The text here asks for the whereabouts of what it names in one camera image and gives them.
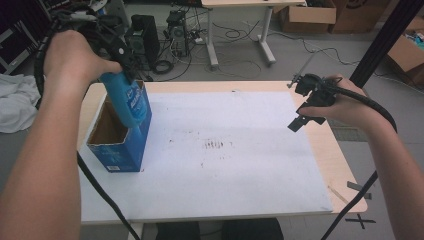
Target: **blue box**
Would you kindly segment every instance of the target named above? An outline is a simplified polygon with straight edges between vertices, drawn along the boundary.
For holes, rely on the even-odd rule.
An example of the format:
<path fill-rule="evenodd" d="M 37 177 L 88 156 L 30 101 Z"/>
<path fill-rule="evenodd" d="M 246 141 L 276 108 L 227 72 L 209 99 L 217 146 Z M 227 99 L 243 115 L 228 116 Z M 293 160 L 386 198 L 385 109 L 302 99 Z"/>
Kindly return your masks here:
<path fill-rule="evenodd" d="M 152 110 L 146 88 L 138 81 L 147 106 L 145 120 L 138 128 L 122 125 L 108 97 L 103 102 L 93 130 L 87 140 L 88 148 L 109 172 L 139 172 L 149 132 Z"/>

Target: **wooden table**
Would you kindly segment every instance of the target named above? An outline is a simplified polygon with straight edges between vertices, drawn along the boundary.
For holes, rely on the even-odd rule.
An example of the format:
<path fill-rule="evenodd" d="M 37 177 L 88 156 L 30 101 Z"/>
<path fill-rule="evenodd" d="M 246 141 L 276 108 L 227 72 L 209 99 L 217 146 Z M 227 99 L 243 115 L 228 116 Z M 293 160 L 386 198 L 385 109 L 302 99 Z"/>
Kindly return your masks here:
<path fill-rule="evenodd" d="M 209 59 L 211 62 L 211 67 L 218 67 L 218 58 L 216 57 L 215 47 L 213 45 L 213 31 L 212 31 L 212 10 L 213 8 L 222 8 L 222 7 L 249 7 L 249 6 L 266 6 L 264 16 L 264 26 L 262 30 L 262 35 L 258 35 L 259 45 L 261 46 L 265 56 L 267 58 L 268 64 L 273 64 L 276 62 L 274 55 L 271 52 L 271 49 L 266 42 L 266 37 L 268 35 L 269 23 L 271 21 L 272 9 L 274 6 L 288 6 L 288 5 L 297 5 L 303 4 L 304 1 L 301 0 L 202 0 L 202 4 L 205 8 L 208 8 L 208 37 L 206 39 L 206 46 L 209 53 Z"/>
<path fill-rule="evenodd" d="M 289 90 L 287 82 L 283 81 L 250 81 L 250 82 L 166 82 L 145 83 L 148 93 L 198 93 L 198 92 L 228 92 L 234 89 L 243 92 L 280 92 L 290 91 L 296 105 L 305 100 L 302 96 Z M 101 84 L 90 87 L 82 106 L 78 146 L 83 143 L 89 125 L 91 124 L 99 103 L 105 94 Z M 338 146 L 338 143 L 327 123 L 317 125 L 313 122 L 305 127 L 312 146 L 319 170 L 323 176 L 330 196 L 333 213 L 339 213 L 357 193 L 347 187 L 347 181 L 356 183 L 355 178 Z M 364 212 L 367 204 L 361 200 L 351 212 Z"/>

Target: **wrist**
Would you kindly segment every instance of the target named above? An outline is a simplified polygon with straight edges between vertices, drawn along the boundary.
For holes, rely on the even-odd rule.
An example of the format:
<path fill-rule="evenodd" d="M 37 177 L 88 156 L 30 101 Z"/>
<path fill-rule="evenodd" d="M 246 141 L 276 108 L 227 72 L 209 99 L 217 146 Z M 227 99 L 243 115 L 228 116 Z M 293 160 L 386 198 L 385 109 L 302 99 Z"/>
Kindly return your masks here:
<path fill-rule="evenodd" d="M 360 129 L 370 138 L 372 136 L 375 136 L 376 134 L 381 134 L 383 131 L 393 131 L 393 126 L 390 124 L 390 122 L 385 119 L 380 113 L 373 110 L 373 113 L 368 113 L 365 124 L 363 124 Z"/>
<path fill-rule="evenodd" d="M 82 101 L 89 87 L 89 81 L 81 80 L 72 75 L 49 74 L 45 81 L 43 101 L 57 98 Z"/>

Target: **tabletop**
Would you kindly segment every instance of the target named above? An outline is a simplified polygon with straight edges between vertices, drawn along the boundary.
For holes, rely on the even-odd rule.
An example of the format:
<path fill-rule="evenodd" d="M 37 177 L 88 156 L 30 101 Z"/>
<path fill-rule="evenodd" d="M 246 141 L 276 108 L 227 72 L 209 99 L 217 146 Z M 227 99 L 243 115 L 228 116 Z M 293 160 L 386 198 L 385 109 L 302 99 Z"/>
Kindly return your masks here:
<path fill-rule="evenodd" d="M 300 105 L 304 99 L 298 94 L 292 94 L 293 91 L 287 88 L 286 83 L 283 81 L 167 82 L 145 83 L 145 85 L 148 93 L 228 92 L 234 90 L 243 92 L 288 91 L 294 102 Z M 101 84 L 92 86 L 87 93 L 81 112 L 78 146 L 83 143 L 104 93 L 105 90 Z M 327 123 L 320 126 L 311 122 L 305 127 L 305 131 L 327 187 L 333 213 L 338 213 L 357 193 L 346 186 L 347 181 L 356 181 Z M 351 212 L 364 212 L 366 209 L 366 202 L 361 200 Z"/>
<path fill-rule="evenodd" d="M 248 7 L 248 6 L 284 6 L 303 4 L 301 0 L 202 0 L 206 8 L 217 7 Z"/>

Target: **human arm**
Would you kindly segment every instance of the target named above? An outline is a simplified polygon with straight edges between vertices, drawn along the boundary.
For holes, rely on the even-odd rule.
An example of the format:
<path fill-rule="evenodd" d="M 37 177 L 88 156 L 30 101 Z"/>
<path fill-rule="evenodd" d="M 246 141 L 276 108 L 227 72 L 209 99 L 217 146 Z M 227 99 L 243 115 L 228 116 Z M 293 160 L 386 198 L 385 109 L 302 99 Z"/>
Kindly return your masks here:
<path fill-rule="evenodd" d="M 79 114 L 90 82 L 118 63 L 96 56 L 84 37 L 57 34 L 47 51 L 39 112 L 0 196 L 0 239 L 78 239 Z"/>
<path fill-rule="evenodd" d="M 339 87 L 364 95 L 350 80 Z M 424 237 L 424 176 L 391 124 L 373 109 L 338 95 L 331 107 L 308 107 L 299 113 L 327 117 L 358 127 L 367 136 L 393 232 L 397 239 Z"/>

